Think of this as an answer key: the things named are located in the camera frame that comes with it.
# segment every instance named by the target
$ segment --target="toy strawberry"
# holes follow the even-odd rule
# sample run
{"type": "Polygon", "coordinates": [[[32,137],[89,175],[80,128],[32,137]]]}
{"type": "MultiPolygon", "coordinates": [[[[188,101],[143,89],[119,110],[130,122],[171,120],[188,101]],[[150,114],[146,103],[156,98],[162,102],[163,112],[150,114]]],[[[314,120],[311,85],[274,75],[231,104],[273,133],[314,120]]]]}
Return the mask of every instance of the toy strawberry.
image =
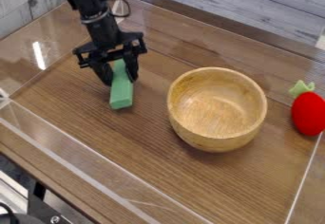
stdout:
{"type": "Polygon", "coordinates": [[[314,83],[305,85],[302,81],[289,91],[295,99],[290,109],[293,123],[307,136],[315,136],[325,130],[325,101],[313,91],[314,83]]]}

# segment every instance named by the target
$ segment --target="green block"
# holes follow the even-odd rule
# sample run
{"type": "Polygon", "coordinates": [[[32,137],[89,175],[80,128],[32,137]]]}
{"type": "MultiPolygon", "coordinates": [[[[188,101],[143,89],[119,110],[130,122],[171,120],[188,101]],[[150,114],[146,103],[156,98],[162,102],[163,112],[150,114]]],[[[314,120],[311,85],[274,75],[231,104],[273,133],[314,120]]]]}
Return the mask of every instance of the green block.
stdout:
{"type": "Polygon", "coordinates": [[[123,60],[113,62],[112,73],[109,105],[112,109],[120,109],[132,106],[134,103],[134,84],[128,79],[123,60]]]}

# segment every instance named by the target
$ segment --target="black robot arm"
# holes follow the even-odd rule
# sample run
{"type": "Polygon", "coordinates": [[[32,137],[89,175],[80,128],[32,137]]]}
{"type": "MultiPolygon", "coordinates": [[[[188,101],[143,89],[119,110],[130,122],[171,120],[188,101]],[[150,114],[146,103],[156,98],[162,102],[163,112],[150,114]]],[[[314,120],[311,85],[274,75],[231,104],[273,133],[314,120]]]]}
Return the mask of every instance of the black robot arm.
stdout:
{"type": "Polygon", "coordinates": [[[67,0],[80,13],[91,42],[73,49],[80,68],[91,67],[101,82],[112,85],[109,61],[123,59],[128,78],[138,79],[138,55],[147,52],[142,32],[119,30],[108,0],[67,0]]]}

